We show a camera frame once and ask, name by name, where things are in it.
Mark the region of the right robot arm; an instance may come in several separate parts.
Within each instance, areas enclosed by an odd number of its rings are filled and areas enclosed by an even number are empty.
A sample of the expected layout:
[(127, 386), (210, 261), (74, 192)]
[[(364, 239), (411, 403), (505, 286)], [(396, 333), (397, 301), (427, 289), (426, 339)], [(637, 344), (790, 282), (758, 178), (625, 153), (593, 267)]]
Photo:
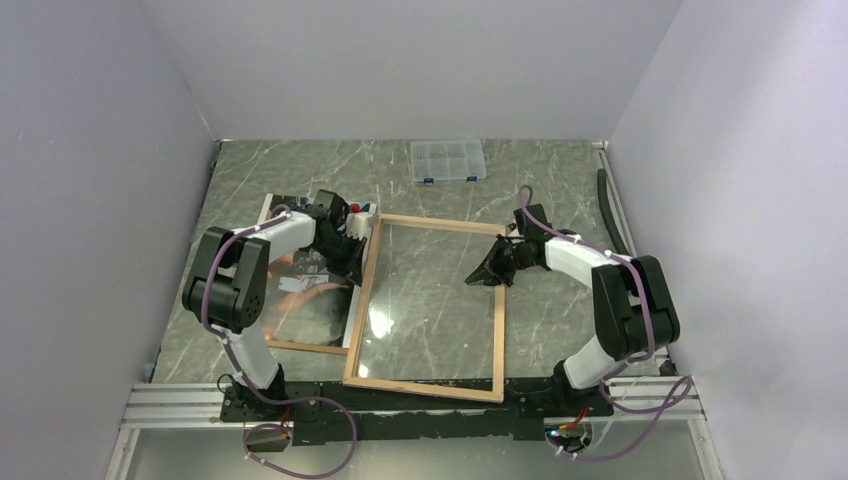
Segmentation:
[(676, 342), (680, 323), (660, 262), (630, 257), (555, 230), (540, 204), (514, 212), (517, 233), (497, 235), (479, 266), (465, 279), (470, 286), (512, 286), (516, 273), (534, 267), (563, 273), (592, 294), (594, 334), (554, 368), (550, 401), (564, 415), (577, 413), (588, 389), (630, 361), (645, 361)]

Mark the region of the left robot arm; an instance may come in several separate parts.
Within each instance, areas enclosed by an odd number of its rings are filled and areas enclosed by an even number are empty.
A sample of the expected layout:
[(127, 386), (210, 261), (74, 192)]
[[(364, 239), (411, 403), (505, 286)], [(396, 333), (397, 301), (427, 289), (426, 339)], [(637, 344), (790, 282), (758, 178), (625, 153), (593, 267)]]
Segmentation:
[(270, 194), (255, 224), (203, 233), (181, 302), (219, 340), (234, 390), (260, 419), (288, 398), (271, 342), (343, 346), (377, 212), (328, 190)]

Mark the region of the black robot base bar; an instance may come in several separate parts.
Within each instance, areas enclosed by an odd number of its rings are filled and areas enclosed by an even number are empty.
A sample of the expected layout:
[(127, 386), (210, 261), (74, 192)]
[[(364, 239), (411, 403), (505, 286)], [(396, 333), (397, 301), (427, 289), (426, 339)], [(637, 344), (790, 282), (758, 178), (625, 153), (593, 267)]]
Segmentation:
[(229, 384), (220, 419), (226, 424), (293, 423), (297, 446), (422, 438), (506, 436), (516, 441), (544, 438), (546, 431), (577, 418), (609, 417), (612, 407), (594, 389), (566, 393), (552, 377), (513, 377), (504, 382), (500, 403), (429, 397), (347, 387), (339, 381), (290, 381), (291, 408), (257, 400)]

